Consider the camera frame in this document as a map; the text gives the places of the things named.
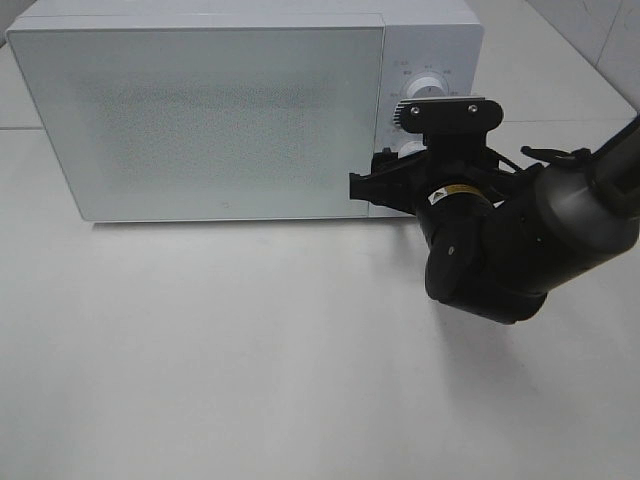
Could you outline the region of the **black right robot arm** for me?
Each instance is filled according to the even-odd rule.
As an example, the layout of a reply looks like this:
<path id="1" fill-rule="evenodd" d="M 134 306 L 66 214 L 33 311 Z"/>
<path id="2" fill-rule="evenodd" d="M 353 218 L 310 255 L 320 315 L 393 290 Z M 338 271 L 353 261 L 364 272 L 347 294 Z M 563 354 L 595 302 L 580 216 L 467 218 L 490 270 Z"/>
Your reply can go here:
<path id="1" fill-rule="evenodd" d="M 524 169 L 490 149 L 487 134 L 424 130 L 423 151 L 384 149 L 368 174 L 351 174 L 349 196 L 418 220 L 431 299 L 513 324 L 637 243 L 639 125 L 596 151 L 524 147 Z"/>

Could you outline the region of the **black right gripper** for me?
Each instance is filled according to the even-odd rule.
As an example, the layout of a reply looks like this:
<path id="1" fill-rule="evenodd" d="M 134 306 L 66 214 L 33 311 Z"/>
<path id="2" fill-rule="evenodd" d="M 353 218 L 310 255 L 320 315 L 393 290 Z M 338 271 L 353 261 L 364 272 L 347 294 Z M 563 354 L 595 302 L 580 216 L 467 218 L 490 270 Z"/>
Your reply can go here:
<path id="1" fill-rule="evenodd" d="M 400 156 L 376 152 L 367 175 L 349 174 L 349 198 L 416 215 L 417 205 L 435 191 L 478 192 L 491 204 L 505 199 L 504 158 L 487 146 L 430 146 Z"/>

